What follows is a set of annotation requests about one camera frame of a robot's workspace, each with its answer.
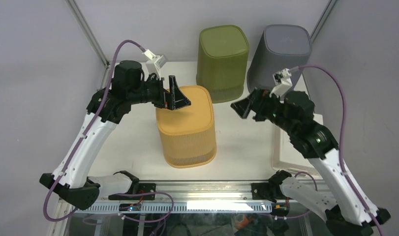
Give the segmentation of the yellow mesh waste bin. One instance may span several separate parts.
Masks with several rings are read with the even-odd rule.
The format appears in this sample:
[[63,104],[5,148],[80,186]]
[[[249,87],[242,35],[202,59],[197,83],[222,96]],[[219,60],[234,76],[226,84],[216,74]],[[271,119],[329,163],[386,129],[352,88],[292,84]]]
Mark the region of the yellow mesh waste bin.
[[217,152],[210,94],[202,86],[185,86],[181,91],[191,101],[190,106],[155,111],[164,159],[174,168],[208,164]]

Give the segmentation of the green mesh waste bin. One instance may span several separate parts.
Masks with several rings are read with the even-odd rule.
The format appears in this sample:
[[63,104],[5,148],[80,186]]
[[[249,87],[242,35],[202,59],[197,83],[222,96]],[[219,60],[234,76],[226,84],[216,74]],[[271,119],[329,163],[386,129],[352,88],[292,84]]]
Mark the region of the green mesh waste bin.
[[206,88],[213,103],[242,96],[249,43],[236,25],[204,29],[199,34],[196,83]]

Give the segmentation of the white perforated plastic basket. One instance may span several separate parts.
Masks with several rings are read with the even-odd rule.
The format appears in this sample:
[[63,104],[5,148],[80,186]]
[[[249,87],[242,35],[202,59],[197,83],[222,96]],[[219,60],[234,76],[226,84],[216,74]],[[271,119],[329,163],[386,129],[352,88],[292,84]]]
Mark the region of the white perforated plastic basket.
[[277,126],[274,126],[273,141],[272,168],[274,170],[285,170],[291,173],[306,172],[315,179],[322,179],[309,161],[293,147],[288,134]]

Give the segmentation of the grey mesh waste bin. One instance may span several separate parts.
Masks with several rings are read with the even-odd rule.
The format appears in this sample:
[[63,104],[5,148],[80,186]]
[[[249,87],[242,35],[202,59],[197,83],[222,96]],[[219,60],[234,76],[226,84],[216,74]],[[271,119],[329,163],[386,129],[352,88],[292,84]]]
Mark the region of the grey mesh waste bin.
[[281,24],[266,26],[246,74],[248,91],[274,87],[274,73],[305,65],[311,52],[311,38],[305,28]]

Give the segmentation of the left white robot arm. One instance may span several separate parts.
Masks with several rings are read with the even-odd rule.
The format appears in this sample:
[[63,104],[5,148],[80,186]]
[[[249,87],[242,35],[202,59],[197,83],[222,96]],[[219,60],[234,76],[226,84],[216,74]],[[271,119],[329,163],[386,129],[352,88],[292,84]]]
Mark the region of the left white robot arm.
[[152,103],[171,111],[191,105],[175,76],[169,76],[169,89],[163,82],[157,73],[145,74],[137,61],[118,63],[110,84],[92,96],[83,126],[68,154],[53,172],[41,176],[40,183],[79,210],[88,209],[103,197],[136,198],[139,179],[131,173],[119,171],[91,177],[89,170],[108,136],[133,105]]

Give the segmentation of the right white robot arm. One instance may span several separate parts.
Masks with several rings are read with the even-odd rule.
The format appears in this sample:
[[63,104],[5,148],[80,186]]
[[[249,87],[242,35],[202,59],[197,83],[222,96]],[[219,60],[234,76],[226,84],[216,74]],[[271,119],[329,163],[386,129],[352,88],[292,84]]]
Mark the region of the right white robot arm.
[[290,91],[284,99],[267,90],[255,89],[231,108],[243,119],[254,112],[255,121],[270,121],[289,136],[292,146],[307,159],[327,184],[331,195],[300,183],[284,170],[268,179],[261,196],[271,202],[282,197],[296,200],[319,216],[335,236],[370,236],[373,228],[391,215],[377,207],[361,190],[340,157],[339,146],[330,130],[314,120],[314,103],[303,91]]

